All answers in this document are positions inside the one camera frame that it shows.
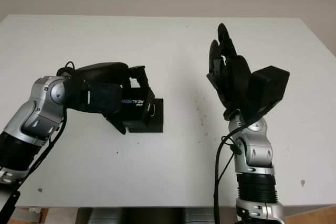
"silver robotic arm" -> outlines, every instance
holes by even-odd
[[[163,99],[155,99],[145,66],[129,68],[112,62],[75,70],[73,63],[72,68],[67,65],[58,70],[57,76],[35,81],[28,101],[0,134],[0,223],[8,222],[20,196],[19,187],[61,136],[67,109],[102,114],[122,134],[126,127],[130,132],[163,130]],[[130,78],[136,79],[140,87],[131,87]],[[156,108],[156,116],[152,116],[155,104],[161,109]],[[153,127],[151,120],[156,120]],[[34,161],[46,143],[48,146]]]
[[[62,123],[65,80],[46,76],[35,81],[30,98],[0,134],[0,223],[10,218],[34,156]]]
[[[243,124],[244,121],[238,114],[230,121],[229,130],[232,132]],[[233,135],[241,153],[235,155],[239,184],[236,209],[238,215],[245,220],[260,219],[285,224],[283,206],[278,202],[275,191],[273,152],[266,132],[266,121],[261,118]]]

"wire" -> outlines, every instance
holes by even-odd
[[[231,131],[227,136],[224,136],[222,138],[221,143],[219,144],[217,153],[216,153],[216,161],[215,161],[215,189],[214,189],[214,217],[215,217],[215,223],[220,224],[219,220],[219,201],[218,201],[218,185],[219,185],[219,179],[218,179],[218,167],[219,167],[219,157],[220,152],[222,151],[223,145],[226,143],[228,139],[230,139],[234,134],[237,132],[247,128],[249,124],[245,124],[241,127],[236,128],[235,130]]]
[[[75,64],[73,61],[69,60],[66,64],[65,64],[65,68],[68,67],[68,65],[72,65],[72,68],[75,70]]]
[[[225,138],[226,138],[226,136],[222,136],[221,140],[224,141]],[[235,144],[235,142],[233,141],[232,137],[229,137],[228,139],[230,139],[231,142],[232,142],[233,144]]]
[[[51,141],[51,139],[49,138],[49,145],[48,147],[42,152],[42,154],[36,159],[36,161],[33,163],[33,165],[31,166],[31,168],[29,169],[29,172],[27,174],[27,176],[24,178],[24,180],[22,180],[22,182],[19,184],[18,188],[23,184],[23,182],[29,177],[30,174],[32,174],[42,163],[42,161],[47,157],[47,155],[49,154],[49,152],[51,151],[51,149],[54,147],[54,145],[56,144],[56,142],[59,140],[59,138],[61,137],[65,126],[67,125],[67,109],[64,106],[63,107],[63,120],[62,120],[62,126],[59,130],[59,132],[57,133],[57,135],[55,136],[54,140]]]
[[[226,163],[226,165],[225,165],[225,167],[224,167],[224,169],[223,169],[223,171],[222,171],[222,173],[221,173],[221,175],[220,175],[220,177],[218,179],[218,183],[220,182],[220,179],[222,178],[222,176],[224,175],[226,169],[228,168],[229,164],[231,163],[231,160],[232,160],[232,158],[233,158],[234,155],[235,154],[232,152],[232,155],[231,155],[229,161]]]

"tabletop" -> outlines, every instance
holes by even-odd
[[[224,108],[206,78],[211,41],[224,23],[252,71],[290,72],[284,99],[265,116],[285,206],[335,204],[336,59],[299,19],[10,15],[0,23],[0,126],[41,76],[68,60],[145,65],[164,98],[164,133],[121,135],[101,115],[68,111],[48,157],[23,184],[18,206],[212,206]],[[230,156],[223,150],[221,166]],[[219,189],[234,206],[232,163]]]

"robotic arm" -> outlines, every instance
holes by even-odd
[[[215,40],[211,44],[207,77],[226,108],[224,119],[229,121],[230,134],[222,140],[216,156],[215,222],[219,223],[219,155],[225,142],[231,139],[239,185],[236,200],[239,223],[284,224],[282,204],[275,191],[273,152],[263,116],[282,100],[289,72],[269,66],[251,73],[245,58],[237,55],[223,24],[218,27],[218,40],[219,44]]]
[[[129,68],[114,62],[76,70],[73,63],[72,68],[67,65],[58,70],[57,76],[35,81],[30,98],[0,134],[0,223],[8,222],[20,196],[20,185],[62,134],[67,109],[100,113],[122,134],[126,133],[126,127],[130,132],[163,130],[150,129],[154,106],[160,99],[154,98],[144,66]],[[137,79],[140,87],[131,87],[130,78]],[[49,145],[31,166],[47,142]]]

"floor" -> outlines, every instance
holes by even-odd
[[[53,216],[53,218],[47,218],[48,209],[43,208],[42,211],[42,224],[56,224],[56,223],[63,223],[63,224],[75,224],[73,221],[73,210],[67,211],[66,215],[69,217],[68,220],[66,219],[58,219],[58,222],[55,222],[55,211],[49,210],[49,216]],[[294,215],[291,217],[286,218],[286,224],[336,224],[336,206],[321,208],[319,210],[307,212],[305,214]],[[8,224],[29,224],[29,222],[17,221],[17,220],[10,220]]]
[[[41,209],[41,224],[45,224],[46,218],[48,215],[48,208]],[[9,220],[8,224],[30,224],[29,222],[20,221],[20,220]]]

